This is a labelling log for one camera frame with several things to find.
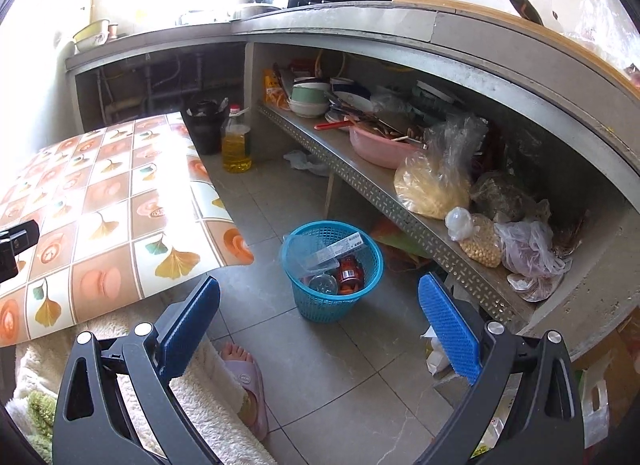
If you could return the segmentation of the pink slipper foot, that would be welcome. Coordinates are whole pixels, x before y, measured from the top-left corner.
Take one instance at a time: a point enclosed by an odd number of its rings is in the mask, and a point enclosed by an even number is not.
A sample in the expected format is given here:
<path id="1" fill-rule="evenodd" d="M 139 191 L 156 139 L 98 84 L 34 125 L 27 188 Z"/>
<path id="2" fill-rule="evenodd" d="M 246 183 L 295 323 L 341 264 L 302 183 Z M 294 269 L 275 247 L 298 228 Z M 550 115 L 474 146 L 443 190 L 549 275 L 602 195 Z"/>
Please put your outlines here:
<path id="1" fill-rule="evenodd" d="M 220 356 L 227 370 L 243 388 L 239 418 L 258 441 L 269 433 L 268 410 L 262 371 L 252 354 L 240 345 L 224 344 Z"/>

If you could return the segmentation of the bag of yellow grains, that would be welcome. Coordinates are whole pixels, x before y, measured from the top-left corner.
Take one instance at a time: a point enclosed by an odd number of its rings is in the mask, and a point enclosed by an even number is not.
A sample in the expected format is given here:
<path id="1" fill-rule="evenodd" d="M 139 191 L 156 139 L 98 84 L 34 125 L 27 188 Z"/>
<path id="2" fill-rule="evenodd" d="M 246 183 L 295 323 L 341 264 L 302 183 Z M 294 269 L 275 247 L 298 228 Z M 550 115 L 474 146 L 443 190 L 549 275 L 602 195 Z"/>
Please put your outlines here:
<path id="1" fill-rule="evenodd" d="M 471 202 L 471 170 L 488 125 L 475 114 L 449 115 L 424 133 L 424 147 L 397 168 L 394 188 L 399 203 L 411 213 L 444 220 L 456 207 Z"/>

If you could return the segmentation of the blue cling film box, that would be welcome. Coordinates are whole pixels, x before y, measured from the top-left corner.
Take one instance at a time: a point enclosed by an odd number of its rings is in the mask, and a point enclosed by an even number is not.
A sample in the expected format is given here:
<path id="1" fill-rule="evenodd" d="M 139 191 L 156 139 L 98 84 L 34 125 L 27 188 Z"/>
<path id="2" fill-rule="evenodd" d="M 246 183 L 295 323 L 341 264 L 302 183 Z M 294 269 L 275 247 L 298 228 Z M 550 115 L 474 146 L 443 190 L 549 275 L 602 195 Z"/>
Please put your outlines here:
<path id="1" fill-rule="evenodd" d="M 307 256 L 304 264 L 307 268 L 314 270 L 320 268 L 333 269 L 338 265 L 338 259 L 348 255 L 363 245 L 363 240 L 359 232 L 349 234 L 348 237 L 338 240 L 324 248 L 318 249 Z"/>

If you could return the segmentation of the clear plastic tray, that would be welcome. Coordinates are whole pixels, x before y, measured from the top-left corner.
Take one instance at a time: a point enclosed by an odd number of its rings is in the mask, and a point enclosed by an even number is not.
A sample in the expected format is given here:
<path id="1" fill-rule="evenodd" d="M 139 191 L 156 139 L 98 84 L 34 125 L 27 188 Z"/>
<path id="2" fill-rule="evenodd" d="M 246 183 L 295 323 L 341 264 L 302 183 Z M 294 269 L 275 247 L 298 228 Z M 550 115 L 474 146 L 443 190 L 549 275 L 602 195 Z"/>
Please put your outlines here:
<path id="1" fill-rule="evenodd" d="M 306 267 L 304 260 L 320 248 L 328 245 L 323 242 L 318 235 L 290 235 L 283 245 L 284 252 L 282 255 L 283 267 L 295 279 L 305 279 L 305 277 L 313 277 L 317 274 L 332 272 L 338 268 L 320 268 L 311 270 Z"/>

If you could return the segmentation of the blue plastic trash basket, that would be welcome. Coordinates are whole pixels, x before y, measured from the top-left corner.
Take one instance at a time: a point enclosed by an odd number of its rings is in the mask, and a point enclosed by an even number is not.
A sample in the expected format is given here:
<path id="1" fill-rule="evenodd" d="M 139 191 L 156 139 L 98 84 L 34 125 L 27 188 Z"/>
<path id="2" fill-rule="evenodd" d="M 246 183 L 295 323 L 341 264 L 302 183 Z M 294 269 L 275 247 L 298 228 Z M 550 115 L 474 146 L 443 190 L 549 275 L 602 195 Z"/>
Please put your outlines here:
<path id="1" fill-rule="evenodd" d="M 375 289 L 384 271 L 372 237 L 345 222 L 309 222 L 288 234 L 280 251 L 298 312 L 316 323 L 344 318 Z"/>

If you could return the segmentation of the concrete kitchen counter shelf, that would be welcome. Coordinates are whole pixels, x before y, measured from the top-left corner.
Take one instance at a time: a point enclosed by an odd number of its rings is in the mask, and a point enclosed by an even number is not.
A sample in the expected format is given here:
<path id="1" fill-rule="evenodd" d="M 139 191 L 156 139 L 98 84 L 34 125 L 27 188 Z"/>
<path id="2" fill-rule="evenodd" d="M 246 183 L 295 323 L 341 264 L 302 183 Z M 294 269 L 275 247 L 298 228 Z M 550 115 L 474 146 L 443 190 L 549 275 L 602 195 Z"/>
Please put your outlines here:
<path id="1" fill-rule="evenodd" d="M 230 47 L 259 127 L 281 129 L 327 160 L 494 317 L 525 335 L 557 329 L 579 358 L 639 303 L 639 92 L 572 40 L 523 19 L 452 0 L 324 4 L 139 33 L 68 58 L 71 77 L 161 51 Z M 439 220 L 398 202 L 389 170 L 359 159 L 338 133 L 264 100 L 265 70 L 290 82 L 316 59 L 343 94 L 400 130 L 457 115 L 488 124 L 488 170 L 513 172 L 549 203 L 573 246 L 572 266 L 542 303 L 527 303 L 503 269 L 462 254 Z"/>

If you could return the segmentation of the stacked green white bowls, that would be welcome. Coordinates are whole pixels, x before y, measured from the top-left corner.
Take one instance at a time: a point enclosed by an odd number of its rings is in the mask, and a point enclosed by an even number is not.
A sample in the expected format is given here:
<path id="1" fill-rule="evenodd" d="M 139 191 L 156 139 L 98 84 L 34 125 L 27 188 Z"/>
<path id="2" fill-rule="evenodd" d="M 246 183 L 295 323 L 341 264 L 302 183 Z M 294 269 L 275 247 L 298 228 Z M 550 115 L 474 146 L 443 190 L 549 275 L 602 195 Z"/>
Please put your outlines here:
<path id="1" fill-rule="evenodd" d="M 330 89 L 330 84 L 326 82 L 295 82 L 288 99 L 288 106 L 301 118 L 318 118 L 329 110 L 326 93 Z"/>

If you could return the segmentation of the pink plastic basin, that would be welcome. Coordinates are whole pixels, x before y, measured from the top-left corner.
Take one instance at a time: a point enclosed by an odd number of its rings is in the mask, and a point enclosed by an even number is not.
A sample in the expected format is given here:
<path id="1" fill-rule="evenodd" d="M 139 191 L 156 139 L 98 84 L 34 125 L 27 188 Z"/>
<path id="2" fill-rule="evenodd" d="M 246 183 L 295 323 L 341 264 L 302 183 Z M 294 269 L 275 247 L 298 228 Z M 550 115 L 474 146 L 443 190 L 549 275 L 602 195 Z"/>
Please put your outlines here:
<path id="1" fill-rule="evenodd" d="M 348 130 L 350 144 L 360 158 L 388 170 L 397 170 L 410 154 L 420 149 L 416 144 L 386 139 L 356 125 Z"/>

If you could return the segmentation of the black bucket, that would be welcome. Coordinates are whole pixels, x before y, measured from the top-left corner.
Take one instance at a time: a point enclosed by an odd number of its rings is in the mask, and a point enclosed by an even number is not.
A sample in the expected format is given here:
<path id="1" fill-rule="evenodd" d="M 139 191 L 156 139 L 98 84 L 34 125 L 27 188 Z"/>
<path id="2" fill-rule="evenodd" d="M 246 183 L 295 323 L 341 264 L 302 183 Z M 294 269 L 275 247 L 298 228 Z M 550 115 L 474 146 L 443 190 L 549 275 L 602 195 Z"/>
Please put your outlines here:
<path id="1" fill-rule="evenodd" d="M 221 150 L 222 125 L 228 116 L 228 98 L 221 101 L 202 98 L 186 108 L 183 121 L 198 153 L 212 155 Z"/>

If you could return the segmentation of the red drink can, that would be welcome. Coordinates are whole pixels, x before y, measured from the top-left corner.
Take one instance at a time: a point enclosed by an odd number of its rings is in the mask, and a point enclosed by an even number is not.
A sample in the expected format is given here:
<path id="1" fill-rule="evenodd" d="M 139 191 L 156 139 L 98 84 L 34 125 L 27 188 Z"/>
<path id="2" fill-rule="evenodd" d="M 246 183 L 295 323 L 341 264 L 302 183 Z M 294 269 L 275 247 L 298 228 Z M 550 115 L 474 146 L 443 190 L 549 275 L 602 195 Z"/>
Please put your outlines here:
<path id="1" fill-rule="evenodd" d="M 338 261 L 335 279 L 340 295 L 352 295 L 363 289 L 363 268 L 354 255 L 345 256 Z"/>

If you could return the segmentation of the cooking oil bottle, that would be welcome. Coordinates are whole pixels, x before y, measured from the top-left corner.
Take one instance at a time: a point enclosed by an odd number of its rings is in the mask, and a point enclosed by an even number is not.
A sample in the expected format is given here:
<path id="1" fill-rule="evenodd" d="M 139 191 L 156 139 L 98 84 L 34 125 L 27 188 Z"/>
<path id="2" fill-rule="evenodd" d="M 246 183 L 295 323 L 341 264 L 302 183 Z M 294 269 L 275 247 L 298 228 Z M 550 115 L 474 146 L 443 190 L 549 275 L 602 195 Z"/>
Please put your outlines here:
<path id="1" fill-rule="evenodd" d="M 245 173 L 252 167 L 250 154 L 250 123 L 246 110 L 231 104 L 228 118 L 221 127 L 222 167 L 228 173 Z"/>

